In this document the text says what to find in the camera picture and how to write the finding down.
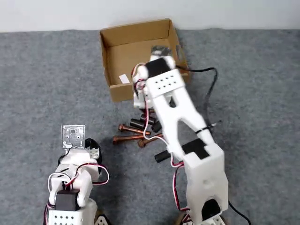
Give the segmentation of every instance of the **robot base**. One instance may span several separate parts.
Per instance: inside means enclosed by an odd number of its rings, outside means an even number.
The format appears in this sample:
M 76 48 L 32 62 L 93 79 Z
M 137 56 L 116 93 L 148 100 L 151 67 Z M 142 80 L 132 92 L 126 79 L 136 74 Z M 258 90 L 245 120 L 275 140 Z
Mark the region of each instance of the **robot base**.
M 177 219 L 175 225 L 229 225 L 223 216 L 217 216 L 213 219 L 209 219 L 205 222 L 201 222 L 201 224 L 195 224 L 193 222 L 183 223 L 182 219 L 184 218 L 185 214 L 181 213 L 179 218 Z

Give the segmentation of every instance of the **black cylinder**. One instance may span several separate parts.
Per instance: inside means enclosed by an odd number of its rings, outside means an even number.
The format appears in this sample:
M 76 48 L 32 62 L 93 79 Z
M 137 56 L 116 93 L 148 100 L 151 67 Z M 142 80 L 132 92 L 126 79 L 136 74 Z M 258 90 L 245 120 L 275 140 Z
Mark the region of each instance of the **black cylinder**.
M 157 163 L 160 163 L 160 162 L 166 160 L 169 157 L 171 157 L 171 155 L 170 155 L 170 153 L 167 150 L 162 151 L 161 153 L 158 153 L 157 155 L 154 156 L 155 161 Z
M 146 114 L 142 114 L 141 115 L 140 121 L 143 121 L 144 123 L 146 123 Z M 155 122 L 156 122 L 156 118 L 154 118 L 152 116 L 149 116 L 148 123 L 150 125 L 153 125 Z
M 158 131 L 160 131 L 160 130 L 161 130 L 161 124 L 160 124 L 160 122 L 159 122 L 159 121 L 156 121 L 156 122 L 152 125 L 151 129 L 152 129 L 155 133 L 157 133 Z
M 143 121 L 139 121 L 137 119 L 131 119 L 129 125 L 132 127 L 138 128 L 140 130 L 145 129 L 145 123 Z
M 149 109 L 149 115 L 154 113 L 154 109 Z

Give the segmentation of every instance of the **red wire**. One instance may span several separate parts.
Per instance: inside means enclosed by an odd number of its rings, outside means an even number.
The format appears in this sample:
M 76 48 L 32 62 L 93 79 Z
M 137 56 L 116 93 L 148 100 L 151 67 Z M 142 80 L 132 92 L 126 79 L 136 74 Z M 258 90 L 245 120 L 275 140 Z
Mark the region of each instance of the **red wire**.
M 133 67 L 132 70 L 131 70 L 131 76 L 133 75 L 134 69 L 135 69 L 135 67 Z
M 137 86 L 137 83 L 140 82 L 140 81 L 146 81 L 145 79 L 138 79 L 136 82 L 135 82 L 135 89 L 136 89 L 136 86 Z
M 188 218 L 191 218 L 189 214 L 186 214 L 184 216 L 184 218 L 182 219 L 182 222 L 183 223 L 187 223 L 187 222 L 191 222 L 192 220 L 191 219 L 188 219 Z
M 46 206 L 45 210 L 44 210 L 44 222 L 45 222 L 45 225 L 48 225 L 47 212 L 48 212 L 48 207 Z
M 178 194 L 177 194 L 177 188 L 176 188 L 176 177 L 177 177 L 177 171 L 179 168 L 183 167 L 184 164 L 181 164 L 180 166 L 178 166 L 175 170 L 175 173 L 173 175 L 173 192 L 174 192 L 174 199 L 175 199 L 175 203 L 176 203 L 176 207 L 179 211 L 187 211 L 189 210 L 188 207 L 185 207 L 185 208 L 180 208 L 180 203 L 179 203 L 179 198 L 178 198 Z
M 174 163 L 173 154 L 171 154 L 171 163 L 172 163 L 172 166 L 174 166 L 174 167 L 178 167 L 178 166 L 184 165 L 183 161 L 180 161 L 179 163 Z

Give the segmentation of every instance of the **white label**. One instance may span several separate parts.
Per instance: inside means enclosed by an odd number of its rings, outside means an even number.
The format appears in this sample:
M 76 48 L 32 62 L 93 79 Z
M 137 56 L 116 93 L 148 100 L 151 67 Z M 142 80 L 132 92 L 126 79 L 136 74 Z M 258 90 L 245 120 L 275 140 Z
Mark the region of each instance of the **white label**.
M 128 77 L 126 76 L 126 74 L 123 74 L 121 76 L 119 76 L 120 80 L 122 83 L 130 83 L 130 81 L 128 80 Z

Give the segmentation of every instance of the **white wire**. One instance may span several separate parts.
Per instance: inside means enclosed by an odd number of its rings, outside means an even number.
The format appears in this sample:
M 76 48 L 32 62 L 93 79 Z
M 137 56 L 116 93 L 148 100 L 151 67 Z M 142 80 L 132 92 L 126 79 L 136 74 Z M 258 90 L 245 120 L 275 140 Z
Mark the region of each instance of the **white wire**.
M 172 191 L 173 191 L 173 196 L 174 196 L 176 207 L 177 207 L 178 210 L 180 210 L 179 207 L 178 207 L 178 202 L 177 202 L 177 198 L 176 198 L 176 194 L 175 194 L 175 184 L 174 184 L 175 183 L 175 178 L 176 178 L 176 172 L 174 172 L 174 174 L 173 174 Z
M 146 100 L 145 100 L 145 110 L 146 110 L 146 125 L 145 125 L 145 129 L 144 129 L 144 132 L 143 132 L 144 138 L 146 140 L 151 140 L 151 139 L 154 139 L 154 138 L 158 138 L 158 139 L 162 140 L 168 146 L 169 144 L 164 138 L 161 138 L 159 136 L 146 137 L 146 130 L 147 130 L 148 123 L 149 123 L 149 110 L 148 110 L 148 105 L 147 105 Z
M 170 152 L 170 155 L 171 155 L 171 160 L 170 160 L 171 167 L 177 168 L 177 167 L 183 165 L 183 162 L 179 162 L 179 163 L 175 164 L 175 163 L 174 163 L 174 156 L 173 156 L 173 153 Z
M 102 165 L 97 165 L 97 167 L 100 167 L 100 168 L 102 168 L 102 169 L 105 170 L 105 172 L 106 172 L 106 174 L 107 174 L 107 180 L 106 180 L 105 182 L 101 183 L 101 184 L 97 184 L 97 183 L 96 183 L 96 184 L 93 183 L 93 184 L 94 184 L 94 185 L 104 185 L 104 184 L 107 184 L 108 181 L 109 181 L 109 172 L 108 172 L 107 168 L 106 168 L 105 166 L 102 166 Z
M 96 181 L 96 183 L 93 182 L 94 185 L 104 185 L 104 184 L 107 184 L 107 183 L 108 183 L 108 181 L 109 181 L 109 172 L 108 172 L 108 170 L 107 170 L 107 168 L 106 168 L 105 166 L 100 165 L 100 164 L 96 164 L 96 163 L 86 163 L 86 164 L 84 164 L 84 165 L 83 165 L 83 164 L 79 165 L 79 167 L 87 166 L 87 165 L 94 165 L 94 166 L 100 167 L 100 168 L 104 169 L 105 172 L 106 172 L 106 174 L 107 174 L 107 180 L 106 180 L 105 182 L 97 184 L 97 182 L 101 182 L 101 181 Z M 67 184 L 65 184 L 65 185 L 68 186 L 70 183 L 73 183 L 74 180 L 75 180 L 78 176 L 79 176 L 79 171 L 77 172 L 77 174 L 75 175 L 75 177 L 73 177 L 72 179 L 70 179 L 70 181 L 69 181 Z
M 133 71 L 132 71 L 132 75 L 131 75 L 132 80 L 133 80 L 133 77 L 135 76 L 135 72 L 136 72 L 137 68 L 138 68 L 139 66 L 142 66 L 142 65 L 145 65 L 145 63 L 139 62 L 138 64 L 136 64 L 136 66 L 134 67 L 134 69 L 133 69 Z M 138 88 L 138 90 L 142 90 L 142 89 L 143 89 L 143 86 L 141 86 L 141 85 L 139 84 L 139 86 L 138 86 L 138 87 L 135 87 L 135 88 Z
M 136 86 L 135 88 L 138 89 L 138 90 L 143 90 L 144 87 L 145 87 L 145 84 L 146 84 L 146 80 L 142 80 L 143 84 L 141 84 L 141 82 L 138 84 L 138 86 Z
M 71 177 L 63 172 L 54 172 L 54 173 L 51 173 L 50 176 L 48 177 L 48 190 L 49 192 L 51 192 L 51 188 L 50 188 L 50 183 L 51 183 L 51 178 L 52 176 L 54 175 L 63 175 L 63 176 L 67 176 L 70 180 L 71 180 Z

